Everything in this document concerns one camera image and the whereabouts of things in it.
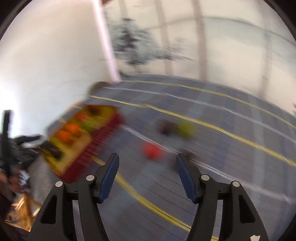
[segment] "person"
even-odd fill
[[[21,191],[20,187],[20,176],[16,173],[9,178],[7,175],[0,171],[0,236],[1,241],[26,241],[29,236],[29,232],[11,226],[5,222],[8,212],[16,193]]]

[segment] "yellow ball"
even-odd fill
[[[185,138],[192,138],[195,135],[195,126],[189,121],[180,121],[179,135]]]

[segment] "red ball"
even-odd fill
[[[143,152],[149,159],[158,159],[162,151],[158,145],[148,142],[143,145]]]

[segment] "white wall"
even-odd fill
[[[91,0],[34,0],[0,41],[0,112],[11,135],[46,127],[97,81],[110,81]]]
[[[154,60],[137,68],[120,59],[118,67],[123,72],[202,80],[202,64],[206,62],[208,81],[256,96],[260,94],[262,75],[268,75],[264,98],[292,113],[292,104],[296,103],[296,42],[263,0],[112,0],[105,9],[110,25],[121,18],[134,19],[139,28],[150,31],[162,49],[183,39],[178,54],[191,59]],[[206,59],[200,55],[197,13],[204,20]],[[171,74],[166,64],[171,66]]]

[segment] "green fruit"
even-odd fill
[[[93,118],[85,119],[81,122],[81,127],[87,132],[93,132],[96,121]]]

